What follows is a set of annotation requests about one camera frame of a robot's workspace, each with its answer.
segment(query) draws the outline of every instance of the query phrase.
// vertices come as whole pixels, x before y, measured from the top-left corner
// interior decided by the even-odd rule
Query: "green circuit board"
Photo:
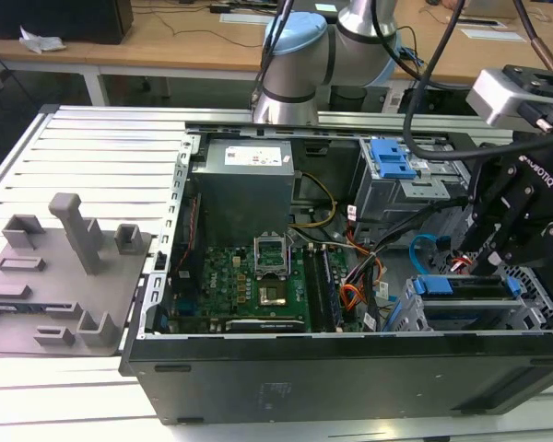
[[[306,332],[310,332],[312,322],[305,284],[303,249],[291,248],[289,253],[287,279],[279,280],[267,275],[258,280],[254,273],[253,247],[208,248],[201,293],[192,316],[182,317],[182,328],[188,326],[188,332],[206,332],[209,322],[213,320],[273,319],[301,320]],[[282,263],[279,250],[263,250],[263,255],[261,259],[264,263]],[[347,271],[344,252],[333,249],[328,256],[336,289],[339,289],[340,278]],[[181,309],[181,302],[180,299],[175,301],[174,315],[171,315],[174,320],[178,319],[176,313]]]
[[[278,263],[278,257],[266,259]],[[256,280],[252,247],[209,248],[203,270],[203,295],[198,301],[198,315],[212,318],[288,318],[304,321],[309,329],[311,324],[305,294],[302,250],[291,251],[287,281],[277,278],[267,281]],[[280,304],[263,305],[260,290],[272,293],[266,286],[268,289],[280,286],[283,295]]]

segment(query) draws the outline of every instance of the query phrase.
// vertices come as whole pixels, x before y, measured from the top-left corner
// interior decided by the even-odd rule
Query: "black box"
[[[42,37],[119,44],[133,23],[131,0],[0,0],[0,39],[20,27]]]

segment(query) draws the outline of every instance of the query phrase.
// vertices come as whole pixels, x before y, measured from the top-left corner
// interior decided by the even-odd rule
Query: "motherboard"
[[[328,272],[335,288],[328,296],[339,303],[337,292],[347,273],[345,255],[336,248],[323,253],[327,254],[329,268],[321,270]],[[254,254],[254,247],[207,248],[198,294],[196,297],[175,294],[171,328],[182,333],[246,332],[261,324],[277,322],[279,326],[288,324],[292,332],[319,331],[312,326],[312,317],[319,315],[312,311],[312,298],[320,294],[313,293],[316,289],[306,275],[309,272],[312,280],[323,276],[308,268],[310,255],[307,248],[288,247],[286,262],[282,262],[279,249],[263,249],[261,254]],[[261,277],[258,262],[285,264],[288,276],[269,273]]]

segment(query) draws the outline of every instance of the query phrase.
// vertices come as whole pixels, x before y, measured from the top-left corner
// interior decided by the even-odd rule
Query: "wooden desk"
[[[553,5],[526,3],[529,11],[534,11],[533,8],[540,7],[545,15],[553,20]],[[426,8],[428,12],[419,12],[422,8]],[[395,10],[398,27],[409,25],[416,32],[419,56],[425,61],[431,58],[443,32],[446,30],[446,25],[439,23],[439,21],[448,22],[447,17],[450,15],[451,11],[449,9],[442,6],[429,6],[424,0],[399,0]],[[532,15],[531,20],[537,34],[553,52],[553,21],[543,23],[536,18],[536,15]],[[454,31],[442,58],[434,70],[434,79],[446,83],[472,84],[481,69],[487,67],[502,68],[505,64],[519,64],[545,68],[528,43],[528,37],[524,32],[520,19],[501,21],[508,26],[508,29],[495,30],[516,32],[527,42],[473,40],[468,38],[460,29],[488,28],[459,26]],[[414,43],[409,30],[403,29],[401,32],[404,45],[413,47]],[[395,76],[397,78],[409,78],[406,73],[399,70],[395,70]]]
[[[168,3],[162,0],[153,0],[152,3],[168,7]],[[203,0],[201,6],[209,3]],[[152,14],[144,7],[149,4],[149,1],[134,0],[134,6],[142,7],[135,9],[134,25],[120,45],[67,42],[65,51],[36,54],[27,51],[17,41],[0,41],[0,58],[15,70],[81,74],[85,77],[94,105],[108,104],[102,75],[254,78],[260,63],[264,26],[221,23],[220,15],[210,14],[207,10]],[[538,34],[553,51],[553,5],[529,4],[529,9],[536,7],[552,18],[551,23],[542,23],[532,16]],[[429,13],[421,11],[422,8],[427,8]],[[425,0],[398,0],[395,11],[399,26],[414,28],[418,52],[423,60],[432,56],[450,14],[448,9],[429,6]],[[519,19],[507,23],[508,30],[526,38]],[[209,32],[192,32],[194,30],[213,31],[252,47],[242,47]],[[409,31],[405,29],[401,32],[405,45],[413,46]],[[505,64],[543,67],[528,43],[472,40],[456,29],[437,65],[434,79],[472,84],[481,69]],[[384,106],[386,111],[397,111],[409,83],[409,76],[396,69],[390,81],[391,93]]]

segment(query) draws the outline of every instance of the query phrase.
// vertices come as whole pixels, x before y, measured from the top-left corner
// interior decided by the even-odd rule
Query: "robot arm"
[[[553,72],[485,70],[467,101],[491,125],[553,136]],[[471,226],[459,249],[481,250],[473,274],[553,259],[553,148],[478,160],[468,193]]]
[[[380,28],[392,47],[398,40],[395,3],[377,2]],[[292,13],[266,69],[253,121],[315,125],[318,86],[367,86],[390,76],[394,63],[376,36],[371,17],[371,0],[352,0],[340,11],[337,24],[330,26],[316,14]]]

